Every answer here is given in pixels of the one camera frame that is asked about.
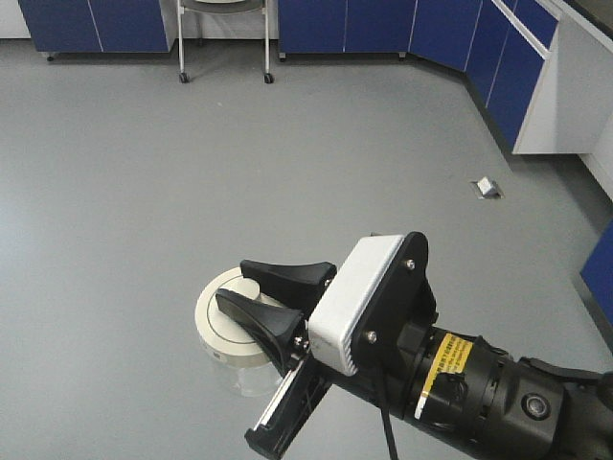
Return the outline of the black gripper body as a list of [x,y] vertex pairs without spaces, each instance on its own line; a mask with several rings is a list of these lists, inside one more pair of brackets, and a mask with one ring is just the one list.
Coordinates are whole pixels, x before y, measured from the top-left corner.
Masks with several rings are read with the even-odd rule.
[[426,345],[431,340],[432,324],[438,318],[436,301],[430,287],[420,287],[413,300],[401,305],[400,326],[391,344],[382,341],[367,347],[373,361],[351,377],[346,377],[304,356],[294,370],[284,375],[282,386],[245,439],[260,455],[283,455],[309,416],[332,385],[379,408],[389,453],[397,454],[390,417],[403,418],[411,403]]

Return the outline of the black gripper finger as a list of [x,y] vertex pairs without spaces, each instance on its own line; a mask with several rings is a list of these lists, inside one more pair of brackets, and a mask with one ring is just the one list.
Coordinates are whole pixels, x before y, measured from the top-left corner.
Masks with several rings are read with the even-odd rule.
[[302,265],[266,264],[243,260],[242,276],[256,281],[261,292],[309,319],[337,268],[329,262]]
[[218,309],[258,343],[279,372],[297,367],[294,339],[306,330],[301,311],[270,306],[225,288],[219,288],[215,298]]

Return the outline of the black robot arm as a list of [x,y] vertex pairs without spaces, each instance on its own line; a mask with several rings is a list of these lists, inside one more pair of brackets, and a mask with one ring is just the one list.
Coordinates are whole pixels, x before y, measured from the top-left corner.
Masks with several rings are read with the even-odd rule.
[[280,459],[317,404],[339,386],[477,459],[608,459],[612,377],[514,360],[480,336],[436,327],[426,259],[393,258],[349,330],[346,371],[315,348],[315,308],[346,279],[333,264],[244,261],[274,306],[225,295],[226,311],[262,346],[283,383],[250,447]]

